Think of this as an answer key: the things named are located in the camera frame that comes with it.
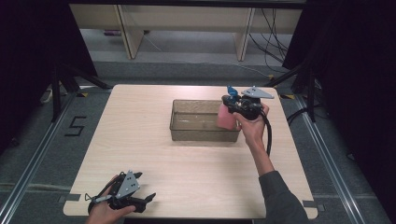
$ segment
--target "light wood tabletop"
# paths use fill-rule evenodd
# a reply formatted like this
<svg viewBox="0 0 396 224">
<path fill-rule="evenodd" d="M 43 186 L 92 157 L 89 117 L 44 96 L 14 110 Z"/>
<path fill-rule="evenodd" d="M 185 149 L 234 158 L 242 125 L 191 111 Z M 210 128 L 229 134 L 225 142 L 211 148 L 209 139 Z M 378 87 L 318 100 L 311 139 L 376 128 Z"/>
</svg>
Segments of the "light wood tabletop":
<svg viewBox="0 0 396 224">
<path fill-rule="evenodd" d="M 270 107 L 271 160 L 300 202 L 313 202 L 276 90 L 261 89 L 275 96 L 262 99 Z M 81 197 L 66 202 L 64 213 L 87 216 L 85 193 L 95 196 L 114 175 L 132 170 L 143 173 L 134 197 L 157 195 L 144 213 L 127 217 L 264 218 L 258 173 L 242 133 L 237 142 L 172 141 L 174 100 L 220 100 L 225 94 L 226 87 L 115 86 L 70 191 Z M 305 211 L 309 218 L 318 215 L 316 208 Z"/>
</svg>

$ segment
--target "gray sleeve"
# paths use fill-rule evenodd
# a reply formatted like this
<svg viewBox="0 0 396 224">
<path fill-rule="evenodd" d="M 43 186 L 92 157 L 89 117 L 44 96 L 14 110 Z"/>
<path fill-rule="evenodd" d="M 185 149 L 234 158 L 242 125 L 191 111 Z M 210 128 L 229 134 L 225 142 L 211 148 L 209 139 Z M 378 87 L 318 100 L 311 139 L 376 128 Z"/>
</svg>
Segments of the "gray sleeve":
<svg viewBox="0 0 396 224">
<path fill-rule="evenodd" d="M 266 207 L 265 223 L 308 223 L 303 206 L 278 171 L 259 177 Z"/>
</svg>

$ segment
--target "black cable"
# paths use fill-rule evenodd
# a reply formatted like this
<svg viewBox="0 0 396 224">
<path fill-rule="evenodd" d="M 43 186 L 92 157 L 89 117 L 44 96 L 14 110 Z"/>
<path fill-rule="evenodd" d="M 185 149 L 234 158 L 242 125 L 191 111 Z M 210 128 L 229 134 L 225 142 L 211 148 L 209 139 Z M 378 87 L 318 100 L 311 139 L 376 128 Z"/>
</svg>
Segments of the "black cable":
<svg viewBox="0 0 396 224">
<path fill-rule="evenodd" d="M 268 40 L 263 34 L 260 34 L 260 35 L 262 35 L 262 38 L 265 40 L 265 42 L 269 42 L 269 40 Z M 270 45 L 272 45 L 274 48 L 282 49 L 282 47 L 280 47 L 280 46 L 277 46 L 277 45 L 275 45 L 275 44 L 273 44 L 273 43 L 271 43 L 271 42 L 269 42 L 269 43 L 270 43 Z"/>
<path fill-rule="evenodd" d="M 262 111 L 260 113 L 260 115 L 262 116 L 262 119 L 264 120 L 264 124 L 267 127 L 267 132 L 268 132 L 268 138 L 267 138 L 267 154 L 268 157 L 270 156 L 271 153 L 271 145 L 272 145 L 272 128 L 271 128 L 271 124 L 270 121 L 268 120 L 267 116 L 265 115 L 265 113 Z"/>
<path fill-rule="evenodd" d="M 275 18 L 276 18 L 276 15 L 274 15 L 274 14 L 276 14 L 276 12 L 273 10 L 273 25 L 275 25 Z M 278 45 L 281 45 L 281 46 L 282 46 L 283 48 L 285 48 L 285 49 L 288 49 L 288 47 L 286 47 L 284 44 L 282 44 L 282 42 L 279 41 L 279 39 L 277 39 L 276 32 L 274 32 L 274 28 L 271 27 L 271 24 L 270 24 L 270 22 L 268 21 L 267 17 L 265 16 L 265 13 L 264 13 L 264 10 L 263 10 L 263 9 L 262 9 L 262 15 L 264 16 L 264 18 L 265 18 L 265 20 L 266 20 L 266 22 L 267 22 L 267 25 L 268 25 L 268 27 L 270 28 L 271 34 L 274 35 L 274 38 L 275 38 L 277 44 L 278 44 Z"/>
<path fill-rule="evenodd" d="M 272 67 L 268 64 L 268 62 L 267 62 L 267 54 L 269 54 L 270 56 L 272 56 L 274 59 L 278 60 L 278 61 L 281 62 L 281 63 L 283 63 L 283 61 L 282 61 L 281 59 L 277 58 L 273 53 L 269 52 L 267 49 L 264 49 L 262 46 L 260 46 L 260 45 L 256 42 L 256 40 L 253 38 L 253 36 L 251 36 L 251 34 L 249 34 L 249 36 L 250 36 L 250 38 L 253 40 L 253 42 L 256 44 L 257 48 L 259 48 L 260 50 L 262 50 L 262 51 L 264 52 L 264 61 L 265 61 L 265 65 L 266 65 L 269 69 L 271 69 L 272 71 L 274 71 L 274 72 L 286 73 L 286 72 L 278 71 L 278 70 L 275 70 L 274 68 L 272 68 Z"/>
<path fill-rule="evenodd" d="M 280 52 L 280 54 L 281 55 L 283 55 L 283 59 L 285 59 L 285 57 L 286 57 L 286 53 L 284 52 L 284 50 L 285 51 L 287 51 L 287 47 L 286 46 L 284 46 L 283 44 L 282 44 L 282 42 L 280 42 L 280 40 L 277 38 L 277 31 L 276 31 L 276 23 L 275 23 L 275 21 L 276 21 L 276 9 L 273 9 L 273 18 L 274 18 L 274 26 L 273 26 L 273 30 L 274 30 L 274 36 L 275 36 L 275 38 L 276 38 L 276 43 L 277 43 L 277 45 L 279 46 L 279 52 Z"/>
<path fill-rule="evenodd" d="M 314 108 L 321 107 L 321 106 L 322 106 L 322 104 L 317 104 L 317 105 L 314 105 Z M 292 123 L 299 115 L 301 115 L 301 114 L 303 114 L 304 112 L 307 112 L 307 111 L 308 111 L 308 108 L 307 108 L 307 107 L 304 107 L 304 108 L 302 108 L 302 109 L 297 110 L 296 112 L 294 112 L 294 113 L 291 114 L 290 116 L 288 116 L 287 121 L 288 121 L 289 126 L 291 125 L 291 123 Z"/>
<path fill-rule="evenodd" d="M 280 41 L 277 39 L 275 20 L 276 20 L 276 9 L 273 8 L 273 32 L 272 33 L 274 35 L 277 45 L 279 46 Z M 280 57 L 282 58 L 282 60 L 285 60 L 284 52 L 280 49 L 280 46 L 279 46 L 278 50 L 279 50 L 279 54 L 280 54 Z"/>
<path fill-rule="evenodd" d="M 283 63 L 283 60 L 282 60 L 282 59 L 276 57 L 275 54 L 271 53 L 271 52 L 268 51 L 267 49 L 264 49 L 259 43 L 257 43 L 256 40 L 253 38 L 253 36 L 251 36 L 251 34 L 249 34 L 249 36 L 250 36 L 251 40 L 253 41 L 253 43 L 257 46 L 258 49 L 264 51 L 266 54 L 269 54 L 271 57 L 273 57 L 274 59 L 276 59 L 276 60 L 279 61 L 280 63 Z"/>
</svg>

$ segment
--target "finger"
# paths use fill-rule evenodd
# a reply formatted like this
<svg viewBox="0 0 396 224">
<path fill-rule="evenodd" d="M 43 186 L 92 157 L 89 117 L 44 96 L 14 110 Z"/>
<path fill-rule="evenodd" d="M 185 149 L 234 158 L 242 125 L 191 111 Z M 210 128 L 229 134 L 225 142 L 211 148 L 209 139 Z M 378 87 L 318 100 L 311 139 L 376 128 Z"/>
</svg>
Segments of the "finger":
<svg viewBox="0 0 396 224">
<path fill-rule="evenodd" d="M 265 115 L 268 115 L 268 112 L 270 111 L 270 107 L 262 103 L 262 111 L 264 111 Z"/>
<path fill-rule="evenodd" d="M 236 118 L 236 120 L 238 120 L 239 123 L 242 123 L 242 122 L 246 121 L 244 116 L 242 116 L 241 114 L 236 113 L 236 112 L 233 112 L 233 117 Z"/>
<path fill-rule="evenodd" d="M 128 215 L 136 210 L 136 207 L 131 205 L 131 206 L 126 206 L 124 208 L 121 208 L 119 210 L 115 210 L 118 216 L 123 217 L 125 215 Z"/>
<path fill-rule="evenodd" d="M 236 122 L 236 128 L 237 131 L 241 131 L 242 130 L 242 124 L 239 122 Z"/>
<path fill-rule="evenodd" d="M 114 175 L 113 176 L 113 178 L 111 178 L 111 180 L 110 181 L 108 181 L 108 183 L 107 184 L 109 184 L 109 183 L 111 183 L 111 182 L 113 182 L 114 181 L 114 179 L 115 178 L 117 178 L 118 177 L 118 175 Z M 105 195 L 107 195 L 109 192 L 110 192 L 110 189 L 111 189 L 111 186 L 109 186 L 106 190 L 105 190 L 105 192 L 103 192 L 103 194 L 101 195 L 101 196 L 105 196 Z"/>
</svg>

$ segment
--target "human arm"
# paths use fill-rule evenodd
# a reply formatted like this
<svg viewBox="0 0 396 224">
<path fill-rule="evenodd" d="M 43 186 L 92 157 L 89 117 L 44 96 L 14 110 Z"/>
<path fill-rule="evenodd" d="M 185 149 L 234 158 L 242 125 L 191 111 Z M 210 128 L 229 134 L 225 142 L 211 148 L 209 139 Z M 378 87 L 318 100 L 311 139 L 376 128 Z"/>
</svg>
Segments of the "human arm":
<svg viewBox="0 0 396 224">
<path fill-rule="evenodd" d="M 102 196 L 106 196 L 109 192 L 110 192 L 110 188 L 108 188 Z M 119 210 L 113 210 L 112 208 L 110 208 L 107 201 L 103 201 L 101 203 L 96 204 L 92 208 L 85 223 L 86 224 L 112 224 L 112 223 L 117 222 L 117 220 L 119 220 L 121 217 L 132 213 L 135 209 L 136 208 L 133 205 L 131 205 L 131 206 L 121 208 Z"/>
<path fill-rule="evenodd" d="M 265 115 L 269 107 L 262 105 Z M 253 156 L 259 173 L 259 182 L 262 187 L 262 196 L 266 207 L 265 223 L 308 223 L 308 218 L 301 203 L 275 170 L 262 141 L 264 122 L 261 117 L 247 120 L 242 115 L 233 113 L 238 120 L 238 129 L 242 130 L 246 143 Z"/>
</svg>

